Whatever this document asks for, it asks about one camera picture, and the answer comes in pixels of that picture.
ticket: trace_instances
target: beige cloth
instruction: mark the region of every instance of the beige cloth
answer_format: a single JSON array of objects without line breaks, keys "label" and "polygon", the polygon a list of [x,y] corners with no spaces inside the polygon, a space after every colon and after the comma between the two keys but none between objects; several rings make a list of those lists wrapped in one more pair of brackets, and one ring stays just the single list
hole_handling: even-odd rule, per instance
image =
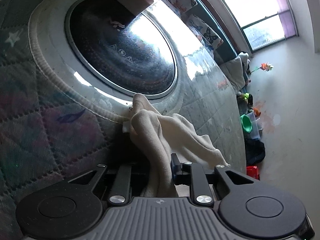
[{"label": "beige cloth", "polygon": [[144,95],[134,96],[131,113],[131,141],[150,161],[149,183],[143,196],[177,196],[171,153],[176,153],[180,162],[200,163],[205,169],[228,165],[208,135],[198,136],[193,125],[179,114],[162,116]]}]

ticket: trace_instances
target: pink curtain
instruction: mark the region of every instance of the pink curtain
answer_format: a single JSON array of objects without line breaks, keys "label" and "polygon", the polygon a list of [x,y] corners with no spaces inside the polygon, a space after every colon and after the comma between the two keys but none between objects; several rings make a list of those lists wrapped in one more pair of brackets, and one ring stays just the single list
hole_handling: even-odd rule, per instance
[{"label": "pink curtain", "polygon": [[284,30],[284,36],[286,38],[295,36],[296,30],[294,27],[293,18],[289,10],[290,8],[287,0],[277,0],[277,2],[279,6],[279,9],[278,9],[279,18]]}]

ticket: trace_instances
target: red object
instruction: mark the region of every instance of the red object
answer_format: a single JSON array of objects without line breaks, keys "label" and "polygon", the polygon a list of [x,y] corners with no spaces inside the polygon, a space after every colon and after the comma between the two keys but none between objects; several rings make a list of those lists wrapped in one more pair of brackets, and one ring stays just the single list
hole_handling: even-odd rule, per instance
[{"label": "red object", "polygon": [[259,172],[259,168],[257,166],[248,166],[247,167],[247,175],[254,178],[254,179],[260,180],[260,172]]}]

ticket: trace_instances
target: black cloth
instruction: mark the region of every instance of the black cloth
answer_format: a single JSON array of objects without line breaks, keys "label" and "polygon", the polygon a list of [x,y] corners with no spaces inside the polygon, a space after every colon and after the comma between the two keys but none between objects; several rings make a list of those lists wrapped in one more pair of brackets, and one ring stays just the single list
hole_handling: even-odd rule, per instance
[{"label": "black cloth", "polygon": [[263,142],[259,139],[244,139],[244,146],[247,166],[252,166],[263,161],[266,156]]}]

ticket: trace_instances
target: metal bolt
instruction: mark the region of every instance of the metal bolt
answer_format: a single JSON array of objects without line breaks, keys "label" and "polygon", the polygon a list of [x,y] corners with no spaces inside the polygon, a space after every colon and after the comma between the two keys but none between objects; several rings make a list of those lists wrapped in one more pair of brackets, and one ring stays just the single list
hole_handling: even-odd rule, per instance
[{"label": "metal bolt", "polygon": [[123,203],[125,201],[125,197],[120,196],[120,195],[115,195],[109,198],[110,202],[112,203]]},{"label": "metal bolt", "polygon": [[210,203],[212,201],[212,197],[209,197],[207,195],[201,195],[201,196],[198,196],[196,198],[196,200],[199,202],[199,203]]}]

